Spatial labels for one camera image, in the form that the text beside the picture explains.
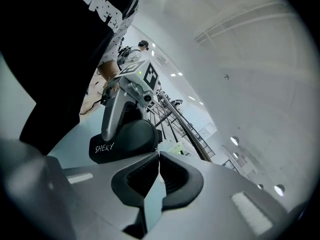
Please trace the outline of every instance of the metal railing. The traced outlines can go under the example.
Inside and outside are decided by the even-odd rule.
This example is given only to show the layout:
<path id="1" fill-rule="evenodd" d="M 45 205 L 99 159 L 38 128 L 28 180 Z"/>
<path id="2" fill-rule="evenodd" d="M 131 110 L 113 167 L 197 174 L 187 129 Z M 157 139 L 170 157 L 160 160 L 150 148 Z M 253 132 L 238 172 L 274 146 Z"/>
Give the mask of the metal railing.
<path id="1" fill-rule="evenodd" d="M 236 171 L 237 173 L 239 173 L 239 171 L 237 170 L 237 168 L 234 166 L 234 164 L 230 161 L 230 159 L 228 159 L 225 163 L 222 164 L 222 166 L 229 168 L 231 170 Z"/>
<path id="2" fill-rule="evenodd" d="M 167 100 L 167 98 L 162 94 L 158 94 L 159 105 L 155 104 L 152 110 L 148 109 L 150 112 L 150 121 L 153 122 L 155 127 L 161 125 L 162 133 L 164 139 L 166 139 L 166 134 L 164 131 L 163 123 L 170 127 L 173 137 L 176 142 L 178 141 L 177 135 L 181 138 L 187 140 L 195 149 L 200 159 L 212 162 L 211 157 L 215 155 L 212 149 L 208 146 L 205 140 L 200 136 L 200 134 L 193 128 L 192 124 Z M 159 118 L 159 122 L 156 122 L 156 115 Z"/>

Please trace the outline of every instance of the metal pole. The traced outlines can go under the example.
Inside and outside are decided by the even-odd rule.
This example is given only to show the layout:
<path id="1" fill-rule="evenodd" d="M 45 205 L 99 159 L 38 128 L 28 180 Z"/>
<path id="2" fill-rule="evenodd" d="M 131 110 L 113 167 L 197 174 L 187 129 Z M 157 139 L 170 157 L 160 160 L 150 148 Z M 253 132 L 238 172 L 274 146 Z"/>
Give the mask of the metal pole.
<path id="1" fill-rule="evenodd" d="M 148 120 L 149 120 L 150 123 L 151 123 L 151 113 L 152 113 L 152 112 L 151 112 L 151 110 L 150 110 L 149 108 L 146 109 L 146 112 L 147 112 L 147 113 L 150 112 L 150 113 L 149 113 L 150 118 L 149 118 Z"/>
<path id="2" fill-rule="evenodd" d="M 146 112 L 151 112 L 152 114 L 154 114 L 154 111 L 152 112 L 149 108 L 146 109 Z"/>
<path id="3" fill-rule="evenodd" d="M 173 123 L 173 122 L 176 121 L 176 120 L 177 120 L 177 118 L 173 119 L 171 123 Z M 169 126 L 169 124 L 168 124 L 168 126 Z"/>
<path id="4" fill-rule="evenodd" d="M 166 119 L 168 120 L 168 124 L 169 124 L 169 126 L 170 126 L 171 131 L 172 131 L 172 134 L 173 134 L 173 137 L 174 137 L 174 139 L 175 139 L 175 142 L 178 143 L 177 136 L 176 136 L 176 134 L 175 134 L 175 132 L 174 132 L 174 129 L 172 128 L 172 125 L 171 125 L 171 123 L 170 123 L 170 120 L 169 120 L 168 117 L 166 117 Z"/>
<path id="5" fill-rule="evenodd" d="M 202 147 L 202 145 L 199 143 L 196 136 L 192 133 L 192 131 L 189 129 L 189 127 L 186 125 L 186 123 L 182 120 L 182 118 L 180 116 L 181 113 L 179 113 L 178 110 L 176 110 L 171 105 L 171 103 L 167 100 L 167 98 L 162 93 L 160 93 L 160 95 L 163 97 L 163 100 L 164 100 L 165 104 L 167 105 L 167 107 L 169 108 L 169 110 L 177 118 L 177 121 L 179 122 L 179 124 L 183 128 L 185 134 L 188 136 L 189 140 L 191 141 L 191 143 L 192 143 L 194 149 L 196 150 L 196 152 L 198 153 L 199 157 L 204 161 L 212 163 L 210 157 L 208 156 L 207 152 Z"/>
<path id="6" fill-rule="evenodd" d="M 170 116 L 171 115 L 171 111 L 168 113 L 168 114 L 165 114 L 164 115 L 164 118 L 162 118 L 159 122 L 157 122 L 156 123 L 156 125 L 155 125 L 155 127 L 158 127 L 158 125 L 160 125 L 164 120 L 166 120 L 166 118 L 168 117 L 168 116 Z"/>
<path id="7" fill-rule="evenodd" d="M 225 166 L 228 162 L 230 162 L 230 159 L 228 159 L 227 161 L 225 161 L 225 163 L 221 164 L 222 166 Z"/>
<path id="8" fill-rule="evenodd" d="M 161 103 L 160 103 L 160 104 L 161 104 Z M 166 114 L 164 113 L 164 112 L 166 112 L 166 111 L 164 111 L 164 112 L 160 111 L 160 112 L 161 112 L 162 115 L 166 115 Z M 169 115 L 169 114 L 168 114 L 168 115 Z"/>
<path id="9" fill-rule="evenodd" d="M 171 124 L 173 125 L 173 128 L 174 128 L 174 129 L 176 129 L 175 127 L 177 127 L 176 131 L 177 131 L 181 136 L 185 133 L 185 132 L 184 132 L 184 129 L 181 128 L 181 126 L 179 125 L 179 123 L 176 124 L 175 122 L 174 122 L 174 123 L 171 122 Z"/>
<path id="10" fill-rule="evenodd" d="M 153 120 L 154 120 L 154 125 L 156 125 L 156 115 L 155 115 L 155 113 L 153 113 Z"/>
<path id="11" fill-rule="evenodd" d="M 184 117 L 183 114 L 181 114 L 181 112 L 180 112 L 179 110 L 175 109 L 175 111 L 187 122 L 188 125 L 191 126 L 191 124 L 189 123 L 189 121 Z M 206 141 L 201 137 L 201 135 L 196 131 L 196 129 L 195 129 L 193 126 L 191 126 L 190 130 L 191 130 L 191 131 L 195 131 L 195 133 L 198 134 L 199 138 L 201 138 L 201 139 L 203 140 L 203 142 L 208 146 L 208 144 L 206 143 Z"/>
<path id="12" fill-rule="evenodd" d="M 158 105 L 156 105 L 156 109 L 158 110 L 158 115 L 159 115 L 159 117 L 160 117 Z M 162 128 L 163 137 L 164 137 L 164 139 L 166 140 L 166 135 L 165 135 L 164 126 L 162 125 L 162 122 L 161 122 L 161 121 L 160 121 L 160 124 L 161 124 L 161 128 Z"/>

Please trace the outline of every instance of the black cable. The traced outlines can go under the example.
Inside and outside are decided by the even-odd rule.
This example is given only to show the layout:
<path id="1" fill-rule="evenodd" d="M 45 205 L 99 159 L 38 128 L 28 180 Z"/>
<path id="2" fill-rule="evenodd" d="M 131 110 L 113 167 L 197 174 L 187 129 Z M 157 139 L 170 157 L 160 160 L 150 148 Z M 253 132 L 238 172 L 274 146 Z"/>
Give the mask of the black cable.
<path id="1" fill-rule="evenodd" d="M 100 102 L 101 101 L 101 99 L 99 99 L 99 100 L 97 100 L 96 102 L 94 102 L 93 104 L 92 104 L 92 107 L 91 108 L 89 108 L 86 112 L 84 112 L 84 113 L 80 113 L 80 115 L 85 115 L 85 114 L 87 114 L 87 113 L 89 113 L 90 111 L 92 111 L 92 109 L 94 108 L 94 106 L 98 103 L 98 102 Z"/>

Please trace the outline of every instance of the black t-shirt with white print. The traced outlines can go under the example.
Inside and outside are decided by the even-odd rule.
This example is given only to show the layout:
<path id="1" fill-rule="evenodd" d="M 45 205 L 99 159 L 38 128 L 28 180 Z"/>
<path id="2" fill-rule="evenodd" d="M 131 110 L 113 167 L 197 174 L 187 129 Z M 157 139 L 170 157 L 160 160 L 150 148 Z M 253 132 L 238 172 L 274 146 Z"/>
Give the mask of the black t-shirt with white print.
<path id="1" fill-rule="evenodd" d="M 36 102 L 20 140 L 47 155 L 79 123 L 92 75 L 113 56 L 106 55 L 106 50 L 137 2 L 0 1 L 2 55 Z"/>

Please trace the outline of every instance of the white ceiling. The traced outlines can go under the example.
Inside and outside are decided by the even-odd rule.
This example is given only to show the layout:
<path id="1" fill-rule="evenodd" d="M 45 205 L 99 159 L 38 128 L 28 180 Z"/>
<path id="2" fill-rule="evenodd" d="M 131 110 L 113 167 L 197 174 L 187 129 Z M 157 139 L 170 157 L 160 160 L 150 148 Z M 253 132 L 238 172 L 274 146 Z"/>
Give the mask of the white ceiling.
<path id="1" fill-rule="evenodd" d="M 140 0 L 134 25 L 183 72 L 226 149 L 252 162 L 250 179 L 288 210 L 305 201 L 320 164 L 320 63 L 288 2 Z"/>

